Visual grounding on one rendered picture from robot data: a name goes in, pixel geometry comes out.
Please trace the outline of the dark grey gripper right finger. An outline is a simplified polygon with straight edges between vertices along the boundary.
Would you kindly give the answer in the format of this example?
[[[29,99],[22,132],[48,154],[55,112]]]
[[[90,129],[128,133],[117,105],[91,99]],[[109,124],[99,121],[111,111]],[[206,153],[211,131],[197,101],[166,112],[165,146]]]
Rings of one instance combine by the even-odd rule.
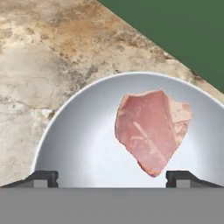
[[[212,182],[197,178],[189,171],[167,171],[166,185],[167,188],[194,188],[194,187],[219,187]]]

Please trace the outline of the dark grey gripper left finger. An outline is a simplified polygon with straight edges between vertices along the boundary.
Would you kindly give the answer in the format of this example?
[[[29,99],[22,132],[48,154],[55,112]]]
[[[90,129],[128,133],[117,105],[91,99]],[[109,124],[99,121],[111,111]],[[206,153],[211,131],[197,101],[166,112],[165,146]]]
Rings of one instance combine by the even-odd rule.
[[[56,171],[35,171],[27,178],[12,182],[8,185],[3,185],[3,188],[12,187],[30,187],[35,188],[39,181],[43,181],[46,184],[46,188],[58,188],[59,174]]]

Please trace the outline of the pink raw steak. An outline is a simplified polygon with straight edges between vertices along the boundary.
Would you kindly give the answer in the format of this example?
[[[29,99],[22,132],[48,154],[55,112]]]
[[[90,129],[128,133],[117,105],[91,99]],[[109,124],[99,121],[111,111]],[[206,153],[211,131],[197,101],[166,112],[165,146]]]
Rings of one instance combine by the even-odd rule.
[[[151,177],[157,177],[181,145],[193,118],[190,104],[163,90],[126,94],[115,119],[115,137]]]

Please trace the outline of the grey round pan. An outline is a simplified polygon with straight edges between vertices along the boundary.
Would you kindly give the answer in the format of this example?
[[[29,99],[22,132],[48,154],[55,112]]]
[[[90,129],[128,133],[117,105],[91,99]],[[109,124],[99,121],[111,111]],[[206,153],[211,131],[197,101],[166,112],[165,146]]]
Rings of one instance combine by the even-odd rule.
[[[224,186],[224,105],[186,81],[159,73],[121,73],[80,90],[46,128],[33,169],[58,172],[63,188],[165,187],[165,175],[147,175],[114,132],[123,96],[154,89],[188,102],[193,112],[187,135],[167,170],[187,170]]]

